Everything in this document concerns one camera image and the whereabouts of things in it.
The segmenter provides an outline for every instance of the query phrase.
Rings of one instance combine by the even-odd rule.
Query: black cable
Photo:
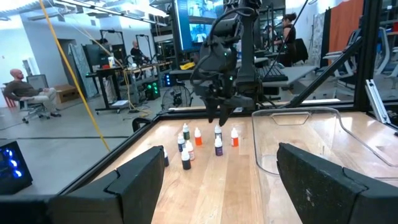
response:
[[[307,5],[307,3],[308,3],[308,0],[305,0],[305,3],[304,3],[304,5],[303,5],[303,7],[301,8],[301,10],[300,10],[300,12],[299,12],[299,14],[298,14],[296,20],[294,20],[293,27],[295,27],[297,21],[299,20],[299,18],[300,18],[300,16],[301,16],[301,13],[303,12],[303,10],[304,10],[305,6]],[[280,50],[279,50],[279,52],[278,52],[278,55],[276,56],[276,58],[275,58],[274,62],[272,63],[272,65],[269,67],[268,72],[266,73],[266,75],[264,75],[264,77],[268,76],[269,72],[272,70],[272,68],[273,68],[274,65],[276,64],[276,61],[277,61],[277,59],[279,58],[280,53],[283,51],[283,49],[284,49],[284,47],[285,47],[285,44],[286,44],[286,41],[284,41],[283,38],[282,38],[282,46],[280,47]]]
[[[264,98],[266,99],[266,101],[268,103],[270,103],[275,109],[278,109],[278,107],[276,106],[276,104],[274,102],[272,102],[272,100],[270,100],[266,95],[264,95]]]

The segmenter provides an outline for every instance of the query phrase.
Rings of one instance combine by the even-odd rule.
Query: black robotic manipulator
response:
[[[209,122],[220,107],[220,126],[237,107],[254,108],[261,101],[262,82],[254,68],[253,24],[261,7],[259,0],[230,1],[217,18],[200,49],[200,61],[190,81],[206,106]],[[241,40],[242,61],[236,71]]]

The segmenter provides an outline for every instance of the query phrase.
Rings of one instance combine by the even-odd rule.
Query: person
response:
[[[4,96],[14,101],[26,101],[28,103],[42,103],[51,116],[61,117],[55,107],[57,91],[54,88],[39,88],[35,90],[31,84],[23,82],[24,74],[19,69],[10,71],[14,80],[9,82],[4,89]]]
[[[271,47],[271,43],[273,44],[274,41],[277,39],[277,33],[276,31],[272,28],[272,26],[267,25],[266,26],[266,41],[265,41],[265,48],[267,48],[268,46]]]
[[[133,56],[134,63],[136,64],[140,64],[142,62],[143,57],[146,61],[149,61],[149,58],[146,57],[142,53],[142,51],[138,48],[138,43],[135,40],[132,42],[132,49],[130,50],[130,54],[131,56]]]
[[[285,67],[291,67],[293,65],[293,58],[296,54],[296,28],[293,26],[292,22],[297,18],[296,13],[286,14],[282,19],[282,25],[284,28],[283,41],[285,41],[286,52],[280,56],[279,62]],[[277,40],[274,42],[275,45],[283,44],[282,40]]]

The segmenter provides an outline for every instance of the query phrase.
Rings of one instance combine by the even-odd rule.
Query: white bottle cap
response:
[[[216,127],[214,128],[214,132],[215,132],[215,133],[221,133],[221,128],[218,126],[218,124],[217,124]]]
[[[187,140],[187,142],[185,143],[185,148],[188,152],[193,150],[192,143],[189,140]]]
[[[223,142],[219,136],[216,137],[216,141],[214,142],[215,147],[221,147],[223,146]]]
[[[195,138],[199,138],[201,136],[199,128],[195,128]]]
[[[184,150],[181,152],[181,160],[183,160],[183,161],[190,160],[187,148],[184,148]]]
[[[189,131],[188,125],[186,123],[184,123],[184,125],[182,126],[182,131],[183,132],[188,132]]]
[[[237,138],[238,137],[238,131],[233,128],[231,131],[231,138]]]
[[[183,144],[183,143],[185,142],[184,136],[182,136],[181,133],[178,134],[177,142],[178,142],[179,144]]]

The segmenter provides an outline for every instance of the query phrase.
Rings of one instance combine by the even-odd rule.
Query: light fixture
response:
[[[84,2],[81,2],[81,1],[76,1],[76,0],[60,0],[60,1],[72,4],[72,5],[76,5],[76,6],[91,7],[90,4],[87,4],[87,3],[84,3]]]
[[[135,5],[135,4],[131,4],[131,3],[124,3],[121,5],[121,7],[123,10],[126,10],[126,11],[127,10],[130,10],[130,11],[137,10],[137,11],[142,11],[142,12],[145,12],[148,14],[152,14],[154,16],[167,17],[166,12],[164,12],[160,9],[157,9],[155,7],[152,7],[152,6],[146,6],[144,4]]]
[[[109,14],[117,15],[117,16],[120,16],[120,15],[121,15],[120,12],[116,12],[116,11],[112,11],[112,10],[109,10],[109,9],[105,9],[105,8],[103,8],[103,7],[95,6],[94,9],[96,9],[96,10],[98,10],[98,11],[101,11],[101,12],[107,12],[107,13],[109,13]]]
[[[39,0],[1,1],[1,10],[10,11],[37,3]]]
[[[110,10],[110,9],[106,9],[106,8],[103,8],[103,7],[96,6],[94,4],[88,4],[86,2],[81,2],[81,1],[76,1],[76,0],[58,0],[58,2],[64,2],[64,3],[69,3],[69,4],[72,4],[72,5],[76,5],[76,6],[86,7],[88,9],[94,9],[94,10],[97,10],[97,11],[100,11],[100,12],[105,12],[105,13],[108,13],[110,15],[122,16],[122,17],[126,17],[126,18],[129,18],[129,19],[135,19],[135,20],[138,20],[138,21],[149,22],[151,24],[157,24],[158,26],[167,26],[167,24],[164,24],[164,23],[161,23],[161,22],[155,22],[155,21],[152,21],[152,20],[149,20],[149,19],[143,19],[143,18],[140,18],[140,17],[137,17],[137,16],[132,16],[132,15],[125,14],[125,13],[116,12],[116,11],[113,11],[113,10]]]

